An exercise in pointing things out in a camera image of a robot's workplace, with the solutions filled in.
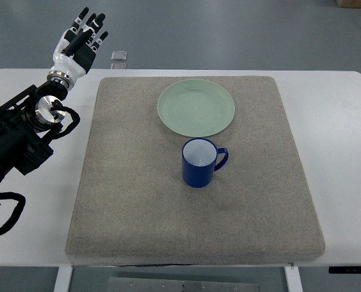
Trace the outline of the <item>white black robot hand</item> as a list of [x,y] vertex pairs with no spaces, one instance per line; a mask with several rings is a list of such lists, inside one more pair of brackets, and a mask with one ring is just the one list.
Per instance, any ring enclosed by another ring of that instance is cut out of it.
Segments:
[[85,7],[65,30],[53,53],[54,65],[47,79],[57,82],[70,91],[76,81],[92,68],[97,50],[108,36],[103,31],[105,14],[89,14]]

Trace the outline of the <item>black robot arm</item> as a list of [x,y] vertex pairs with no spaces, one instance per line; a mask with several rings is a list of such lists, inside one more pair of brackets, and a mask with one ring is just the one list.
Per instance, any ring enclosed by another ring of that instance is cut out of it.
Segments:
[[80,122],[62,104],[65,86],[48,81],[32,85],[0,106],[0,183],[11,169],[26,175],[53,154],[50,143],[68,135]]

